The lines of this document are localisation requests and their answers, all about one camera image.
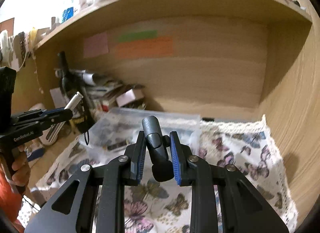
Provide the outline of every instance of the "wooden side panel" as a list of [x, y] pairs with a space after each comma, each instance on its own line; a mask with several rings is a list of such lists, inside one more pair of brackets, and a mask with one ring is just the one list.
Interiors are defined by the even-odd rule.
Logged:
[[14, 93], [12, 94], [12, 113], [25, 112], [37, 103], [44, 103], [44, 95], [40, 92], [35, 72], [35, 61], [27, 59], [26, 67], [17, 73]]
[[[172, 39], [173, 55], [119, 58], [118, 37], [146, 30]], [[70, 67], [106, 71], [126, 83], [145, 85], [154, 110], [251, 119], [259, 104], [267, 59], [265, 25], [240, 19], [176, 17], [142, 21], [107, 33], [108, 54], [84, 59], [83, 38], [77, 39], [66, 54]]]
[[270, 26], [258, 116], [266, 113], [284, 157], [300, 224], [320, 192], [320, 19], [309, 0], [298, 1], [307, 8], [313, 25], [310, 31], [299, 23]]

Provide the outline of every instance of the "sticky note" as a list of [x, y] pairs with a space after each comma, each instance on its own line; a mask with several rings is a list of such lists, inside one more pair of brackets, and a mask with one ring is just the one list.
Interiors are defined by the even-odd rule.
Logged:
[[119, 59], [161, 58], [173, 56], [171, 37], [122, 42], [116, 45]]
[[93, 58], [109, 53], [108, 37], [106, 32], [98, 33], [83, 42], [83, 58]]
[[146, 30], [140, 32], [131, 32], [126, 33], [118, 38], [118, 42], [129, 42], [135, 40], [146, 40], [146, 39], [154, 39], [157, 38], [157, 31], [156, 30]]

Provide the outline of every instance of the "blue object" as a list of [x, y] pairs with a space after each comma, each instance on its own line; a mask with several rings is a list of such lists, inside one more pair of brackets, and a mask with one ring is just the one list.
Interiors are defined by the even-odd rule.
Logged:
[[144, 160], [146, 158], [146, 147], [147, 147], [147, 145], [145, 144], [142, 152], [139, 155], [139, 162], [138, 162], [139, 165], [138, 165], [138, 169], [137, 169], [139, 183], [141, 182], [142, 175], [143, 175]]
[[170, 134], [170, 141], [171, 141], [170, 150], [171, 150], [174, 179], [176, 180], [178, 185], [181, 185], [181, 171], [180, 171], [179, 158], [178, 158], [176, 146], [174, 144], [173, 135], [171, 134]]
[[27, 158], [27, 161], [28, 162], [31, 162], [35, 159], [38, 159], [40, 157], [42, 157], [44, 155], [44, 152], [45, 152], [45, 149], [42, 147], [42, 148], [39, 148], [39, 149], [36, 149], [35, 151], [33, 151], [31, 153], [31, 155]]
[[73, 7], [67, 8], [62, 13], [62, 22], [70, 19], [73, 16]]

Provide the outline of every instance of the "shelf top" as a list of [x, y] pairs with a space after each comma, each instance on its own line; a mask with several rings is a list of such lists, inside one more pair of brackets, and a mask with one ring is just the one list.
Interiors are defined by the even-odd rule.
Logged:
[[244, 18], [264, 24], [312, 22], [310, 15], [286, 0], [103, 0], [58, 26], [35, 49], [137, 21], [190, 15]]

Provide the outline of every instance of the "green sticky note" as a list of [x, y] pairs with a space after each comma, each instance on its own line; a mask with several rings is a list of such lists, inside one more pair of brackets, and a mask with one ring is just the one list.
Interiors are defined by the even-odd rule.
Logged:
[[130, 32], [121, 35], [118, 38], [118, 42], [130, 42], [135, 40], [146, 40], [157, 38], [158, 34], [156, 30], [146, 30], [140, 32]]

